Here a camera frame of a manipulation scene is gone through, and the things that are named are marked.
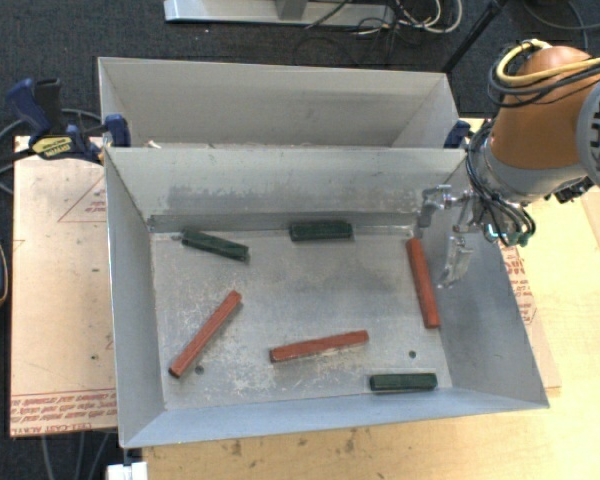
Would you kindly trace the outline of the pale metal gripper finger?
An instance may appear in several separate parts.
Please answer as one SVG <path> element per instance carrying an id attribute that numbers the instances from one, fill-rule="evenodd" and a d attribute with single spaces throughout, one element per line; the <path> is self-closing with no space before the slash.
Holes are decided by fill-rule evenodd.
<path id="1" fill-rule="evenodd" d="M 446 240 L 445 261 L 438 276 L 439 287 L 451 287 L 468 271 L 473 248 L 463 236 L 450 235 Z"/>
<path id="2" fill-rule="evenodd" d="M 452 186 L 448 184 L 436 185 L 422 192 L 422 205 L 417 217 L 420 228 L 431 225 L 433 214 L 437 210 L 446 210 L 453 205 Z"/>

